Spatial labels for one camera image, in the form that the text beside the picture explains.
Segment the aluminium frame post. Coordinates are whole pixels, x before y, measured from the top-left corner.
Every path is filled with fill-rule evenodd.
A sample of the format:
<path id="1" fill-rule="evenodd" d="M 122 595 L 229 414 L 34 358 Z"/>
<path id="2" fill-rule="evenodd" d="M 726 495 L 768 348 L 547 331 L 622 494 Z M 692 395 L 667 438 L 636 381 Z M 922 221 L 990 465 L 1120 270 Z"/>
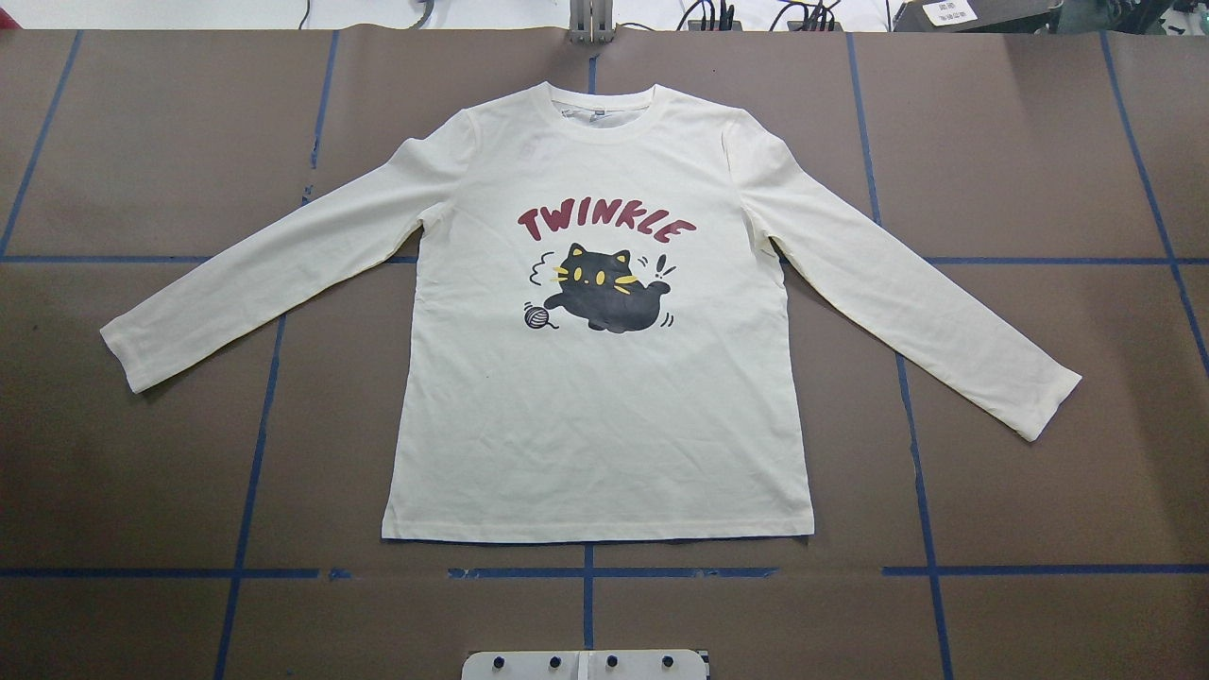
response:
<path id="1" fill-rule="evenodd" d="M 613 0 L 571 0 L 569 42 L 612 44 L 617 38 Z"/>

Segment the cream long-sleeve cat shirt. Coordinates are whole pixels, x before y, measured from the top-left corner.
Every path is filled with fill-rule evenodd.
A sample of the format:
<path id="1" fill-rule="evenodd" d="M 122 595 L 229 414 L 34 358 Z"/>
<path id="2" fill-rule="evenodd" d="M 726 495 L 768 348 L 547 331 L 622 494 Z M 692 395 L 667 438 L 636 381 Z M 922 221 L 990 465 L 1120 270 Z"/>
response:
<path id="1" fill-rule="evenodd" d="M 812 535 L 786 265 L 1028 442 L 1081 381 L 752 113 L 661 85 L 459 110 L 100 334 L 140 393 L 413 234 L 383 538 Z"/>

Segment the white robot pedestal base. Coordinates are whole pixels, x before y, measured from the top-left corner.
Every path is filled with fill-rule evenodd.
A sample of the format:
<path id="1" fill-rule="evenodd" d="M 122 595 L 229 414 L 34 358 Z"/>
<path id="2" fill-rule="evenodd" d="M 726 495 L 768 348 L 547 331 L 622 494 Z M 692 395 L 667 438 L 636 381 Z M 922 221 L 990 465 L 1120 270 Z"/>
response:
<path id="1" fill-rule="evenodd" d="M 481 651 L 462 679 L 708 679 L 708 653 L 692 649 Z"/>

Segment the dark device with white label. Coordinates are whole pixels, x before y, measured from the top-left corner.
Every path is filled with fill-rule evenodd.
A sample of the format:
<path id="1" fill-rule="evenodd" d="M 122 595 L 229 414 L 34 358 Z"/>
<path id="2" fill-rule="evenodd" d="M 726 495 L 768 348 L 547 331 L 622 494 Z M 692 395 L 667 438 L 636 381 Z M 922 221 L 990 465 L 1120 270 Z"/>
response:
<path id="1" fill-rule="evenodd" d="M 893 33 L 1054 33 L 1063 1 L 907 1 Z"/>

